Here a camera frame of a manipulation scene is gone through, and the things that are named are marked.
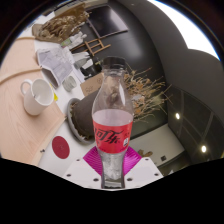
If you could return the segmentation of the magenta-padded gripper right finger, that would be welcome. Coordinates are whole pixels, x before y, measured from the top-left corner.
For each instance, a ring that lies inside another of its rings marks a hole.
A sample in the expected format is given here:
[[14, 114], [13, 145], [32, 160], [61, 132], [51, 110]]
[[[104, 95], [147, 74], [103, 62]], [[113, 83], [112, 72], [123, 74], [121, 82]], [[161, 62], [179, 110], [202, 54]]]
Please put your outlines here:
[[123, 176], [126, 189], [140, 188], [163, 177], [149, 157], [141, 157], [131, 147], [124, 156]]

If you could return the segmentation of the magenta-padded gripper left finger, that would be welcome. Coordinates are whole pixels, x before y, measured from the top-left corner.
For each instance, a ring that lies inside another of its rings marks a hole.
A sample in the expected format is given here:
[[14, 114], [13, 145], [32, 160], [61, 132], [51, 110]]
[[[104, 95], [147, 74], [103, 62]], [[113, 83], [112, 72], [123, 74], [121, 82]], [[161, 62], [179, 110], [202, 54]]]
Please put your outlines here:
[[66, 170], [63, 178], [84, 188], [100, 189], [102, 162], [97, 148], [93, 147], [83, 158], [76, 159]]

